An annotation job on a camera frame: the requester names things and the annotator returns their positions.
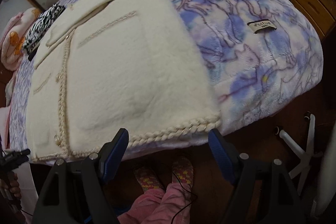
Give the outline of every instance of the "person's leg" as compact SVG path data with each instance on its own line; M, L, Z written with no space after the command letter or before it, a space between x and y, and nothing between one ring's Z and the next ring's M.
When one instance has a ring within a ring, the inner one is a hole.
M190 161L185 157L178 158L173 163L172 171L179 178L184 189L190 191L193 186L194 170ZM184 190L178 179L172 175L172 183L168 185L160 206L148 216L142 224L170 224L173 217L190 201L190 193ZM190 222L190 206L178 213L173 224L188 224Z
M144 194L133 202L128 212L118 216L120 224L141 224L160 205L165 194L162 184L151 169L141 167L134 174Z

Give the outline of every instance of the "braided trim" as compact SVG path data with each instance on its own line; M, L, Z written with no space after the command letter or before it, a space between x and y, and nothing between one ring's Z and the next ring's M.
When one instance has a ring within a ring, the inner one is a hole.
M186 123L182 123L176 127L170 127L166 130L155 132L147 132L139 136L133 136L128 142L127 148L136 147L145 143L165 141L167 139L178 138L181 135L190 135L194 133L208 133L211 129L218 128L221 125L221 118L219 115L212 115L206 118L194 119ZM75 158L85 158L93 152L98 153L101 147L95 147L86 151L70 151L71 156ZM33 162L55 160L60 157L67 157L65 154L54 153L42 157L35 157L31 160Z
M40 162L40 161L46 161L46 160L55 160L59 158L66 159L67 156L62 153L53 153L53 154L48 154L42 157L31 157L30 160L32 162Z
M69 155L68 151L68 134L66 123L66 95L67 95L67 63L70 54L70 42L75 31L72 31L67 37L64 45L64 55L62 62L62 70L58 74L57 82L60 82L59 96L58 96L58 129L60 138L60 147L64 150L65 156Z
M50 47L51 46L51 45L49 45L49 42L53 38L55 27L56 27L56 25L54 24L53 27L52 27L52 29L50 29L50 37L47 40L47 42L45 43L46 47Z
M99 35L100 33L102 33L103 31L105 31L107 28L110 28L111 26L113 26L114 24L126 20L130 17L133 17L137 14L137 11L131 11L130 13L123 15L122 17L117 18L116 20L113 20L107 24L105 24L103 27L101 27L99 30L95 31L94 33L90 34L88 37L86 37L84 40L80 41L78 43L77 48L80 48L81 46L85 45L86 43L88 43L88 41L90 41L92 38L96 37L97 35Z
M33 90L33 94L34 94L34 95L35 95L36 93L38 93L38 92L41 90L41 88L43 88L43 86L48 82L50 76L51 76L51 73L50 73L50 74L47 76L47 78L41 83L41 85L39 85L38 88L36 88L36 89Z

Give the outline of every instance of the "pink cloth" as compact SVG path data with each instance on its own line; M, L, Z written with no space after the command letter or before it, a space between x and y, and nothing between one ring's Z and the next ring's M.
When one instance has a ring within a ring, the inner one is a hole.
M182 183L190 191L190 186ZM118 216L120 224L170 224L174 215L190 203L190 193L179 183L170 183L166 192L163 189L145 191L133 203L130 210ZM190 206L180 212L173 224L188 224Z
M8 34L9 30L15 26L15 24L21 19L23 16L23 12L19 12L15 16L13 16L7 23L5 29L3 30L1 37L0 37L0 48L2 47L2 43L6 38L6 35Z
M24 164L21 164L19 168L15 169L15 173L17 173L17 181L19 182L21 188L22 209L32 215L35 210L38 195L35 189L35 184L33 181L33 176L30 170L29 163L25 162ZM31 224L31 222L33 221L33 217L24 212L22 213L26 218L25 224Z
M0 136L1 147L3 150L8 148L8 135L9 135L9 114L11 113L11 106L0 108Z

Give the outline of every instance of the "drawer handle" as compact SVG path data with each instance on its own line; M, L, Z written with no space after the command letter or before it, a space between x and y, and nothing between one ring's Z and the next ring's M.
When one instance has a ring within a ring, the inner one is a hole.
M319 14L320 12L315 8L315 6L313 4L311 4L310 2L308 2L308 5L317 13Z

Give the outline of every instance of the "zebra print fabric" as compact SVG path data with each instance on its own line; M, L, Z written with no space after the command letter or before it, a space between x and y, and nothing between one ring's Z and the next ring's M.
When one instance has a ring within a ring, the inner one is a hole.
M29 55L40 45L41 38L64 10L64 6L55 3L48 10L41 13L26 34L25 41L22 45L22 50L25 54Z

